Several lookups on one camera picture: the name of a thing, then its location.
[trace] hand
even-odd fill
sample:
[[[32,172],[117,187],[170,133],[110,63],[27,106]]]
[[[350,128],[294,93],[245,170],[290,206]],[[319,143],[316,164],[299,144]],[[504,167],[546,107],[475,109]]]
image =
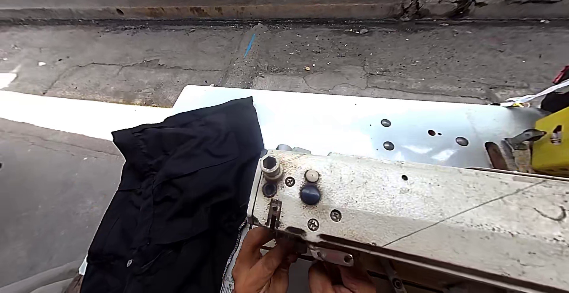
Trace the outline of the hand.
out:
[[[292,244],[277,240],[265,256],[260,247],[273,239],[270,229],[258,227],[247,232],[233,266],[234,293],[286,293],[288,268],[296,261]]]
[[[333,284],[332,280],[342,284]],[[309,269],[309,287],[311,293],[375,293],[375,285],[366,274],[356,268],[347,268],[317,262]]]

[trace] red object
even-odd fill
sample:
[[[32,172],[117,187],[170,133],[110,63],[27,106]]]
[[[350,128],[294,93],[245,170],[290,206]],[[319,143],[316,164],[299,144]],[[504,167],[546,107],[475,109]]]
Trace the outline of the red object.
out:
[[[565,65],[563,70],[561,70],[561,72],[559,72],[559,74],[557,74],[555,79],[553,79],[553,84],[561,83],[561,82],[565,81],[566,79],[569,79],[569,65]]]

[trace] asphalt road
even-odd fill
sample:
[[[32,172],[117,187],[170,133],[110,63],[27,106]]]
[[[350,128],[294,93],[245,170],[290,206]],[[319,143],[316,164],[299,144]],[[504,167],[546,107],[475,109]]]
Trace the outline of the asphalt road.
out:
[[[491,103],[549,86],[567,47],[564,22],[3,25],[0,73],[17,75],[4,90],[161,107],[188,84]],[[0,286],[81,259],[118,150],[0,119],[0,163]]]

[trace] yellow object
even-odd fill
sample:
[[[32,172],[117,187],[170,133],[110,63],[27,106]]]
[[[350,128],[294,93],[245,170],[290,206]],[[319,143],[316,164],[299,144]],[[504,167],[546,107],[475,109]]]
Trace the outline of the yellow object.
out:
[[[536,129],[546,131],[547,134],[533,144],[533,169],[569,177],[569,108],[539,119]]]

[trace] dark navy garment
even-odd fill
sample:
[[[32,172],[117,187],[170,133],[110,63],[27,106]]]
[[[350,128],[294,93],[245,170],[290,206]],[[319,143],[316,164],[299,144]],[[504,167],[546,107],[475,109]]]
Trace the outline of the dark navy garment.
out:
[[[252,98],[113,132],[126,160],[82,293],[218,293],[264,149]]]

